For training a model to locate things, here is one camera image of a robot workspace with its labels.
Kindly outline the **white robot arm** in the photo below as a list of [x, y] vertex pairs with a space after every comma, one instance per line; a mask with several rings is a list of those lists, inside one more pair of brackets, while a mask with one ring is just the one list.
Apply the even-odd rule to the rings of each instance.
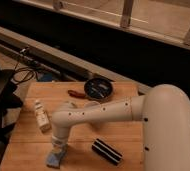
[[144, 171], [190, 171], [190, 100], [180, 88], [161, 84], [147, 94], [52, 114], [52, 144], [64, 148], [77, 124], [140, 120]]

